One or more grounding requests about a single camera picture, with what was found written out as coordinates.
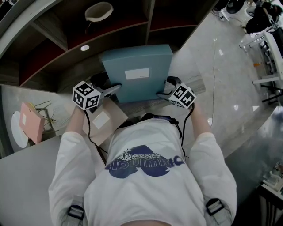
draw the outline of white t-shirt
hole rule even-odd
[[[150,119],[117,130],[105,169],[96,177],[91,152],[81,135],[62,136],[49,188],[53,224],[60,225],[73,196],[84,197],[90,226],[120,226],[157,220],[173,226],[216,225],[205,203],[218,198],[225,224],[236,215],[236,183],[211,133],[201,134],[188,165],[175,126]]]

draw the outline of white bowl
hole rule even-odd
[[[85,13],[85,19],[91,22],[98,22],[106,19],[113,12],[113,6],[108,2],[99,2],[90,8]]]

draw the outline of marble floor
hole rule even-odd
[[[235,16],[248,20],[243,11],[233,15]],[[254,62],[261,61],[260,51],[257,47],[248,51],[239,48],[241,40],[247,38],[239,25],[240,22],[236,19],[221,21],[217,16],[208,14],[189,41],[174,55],[169,73],[174,76],[202,76],[206,92],[197,96],[197,102],[207,116],[220,145],[232,139],[234,132],[264,108],[261,90],[252,84],[252,80],[261,76],[260,73],[265,75],[264,68],[253,66]],[[22,101],[38,104],[51,100],[52,105],[48,110],[50,115],[54,113],[54,128],[63,132],[68,123],[69,114],[62,104],[71,101],[68,95],[3,87],[2,99],[5,122],[14,151],[21,148],[12,137],[11,116],[14,111],[20,110]],[[177,118],[181,129],[187,115],[185,111],[172,105],[155,113]],[[184,139],[187,154],[193,142],[191,121],[188,120]]]

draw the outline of teal box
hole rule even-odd
[[[106,51],[102,62],[111,84],[121,84],[120,103],[158,99],[164,91],[173,53],[169,45],[145,45]]]

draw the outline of white label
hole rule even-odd
[[[142,68],[142,69],[125,71],[125,74],[126,74],[127,80],[148,78],[148,76],[149,76],[149,69],[148,68]]]
[[[92,123],[100,129],[109,119],[108,115],[103,111],[92,121]]]
[[[23,114],[23,120],[22,120],[22,123],[24,125],[26,125],[26,120],[27,120],[27,116],[25,114]]]

